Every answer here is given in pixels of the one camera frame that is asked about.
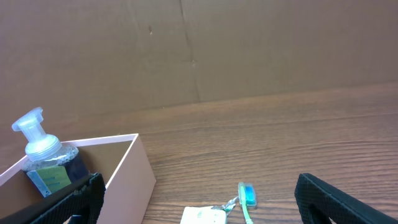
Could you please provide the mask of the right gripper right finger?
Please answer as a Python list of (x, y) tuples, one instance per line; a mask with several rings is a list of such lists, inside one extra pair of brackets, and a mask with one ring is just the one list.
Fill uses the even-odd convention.
[(397, 220), (312, 174), (300, 174), (295, 199), (304, 224), (397, 224)]

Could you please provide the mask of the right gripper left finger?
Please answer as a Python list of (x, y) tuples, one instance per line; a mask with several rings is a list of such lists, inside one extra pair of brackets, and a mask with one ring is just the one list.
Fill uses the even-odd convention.
[(97, 223), (106, 191), (103, 176), (88, 174), (12, 215), (1, 224)]

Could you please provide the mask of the clear soap pump bottle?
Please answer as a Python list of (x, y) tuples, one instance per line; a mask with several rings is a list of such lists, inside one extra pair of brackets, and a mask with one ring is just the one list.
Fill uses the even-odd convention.
[(89, 170), (77, 147), (62, 144), (58, 137), (47, 134), (41, 122), (43, 109), (37, 107), (12, 124), (15, 132), (22, 132), (28, 143), (27, 160), (21, 170), (28, 176), (43, 197), (84, 178)]

